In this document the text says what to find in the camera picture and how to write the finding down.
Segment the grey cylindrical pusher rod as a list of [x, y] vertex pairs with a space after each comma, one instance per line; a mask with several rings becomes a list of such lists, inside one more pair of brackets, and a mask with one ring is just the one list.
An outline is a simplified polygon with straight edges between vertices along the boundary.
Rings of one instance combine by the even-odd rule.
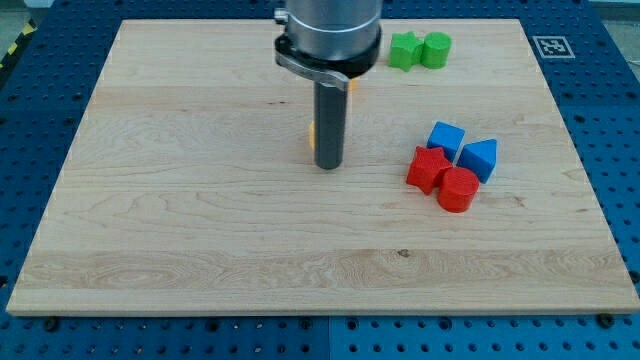
[[343, 160], [347, 92], [314, 83], [314, 161], [325, 170]]

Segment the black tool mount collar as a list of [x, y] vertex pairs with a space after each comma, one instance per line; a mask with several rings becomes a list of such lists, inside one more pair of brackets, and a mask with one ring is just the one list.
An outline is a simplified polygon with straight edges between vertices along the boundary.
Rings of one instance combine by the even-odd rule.
[[275, 62], [297, 76], [316, 83], [347, 91], [349, 82], [368, 72], [377, 61], [382, 40], [378, 27], [373, 44], [357, 56], [344, 60], [326, 60], [296, 49], [286, 33], [274, 41]]

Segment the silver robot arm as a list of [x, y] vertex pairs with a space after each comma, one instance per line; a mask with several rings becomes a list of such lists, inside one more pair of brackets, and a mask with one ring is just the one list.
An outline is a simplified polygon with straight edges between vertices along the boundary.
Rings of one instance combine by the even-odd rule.
[[343, 160], [350, 81], [375, 64], [382, 40], [379, 0], [287, 0], [274, 10], [283, 33], [275, 62], [314, 83], [314, 161]]

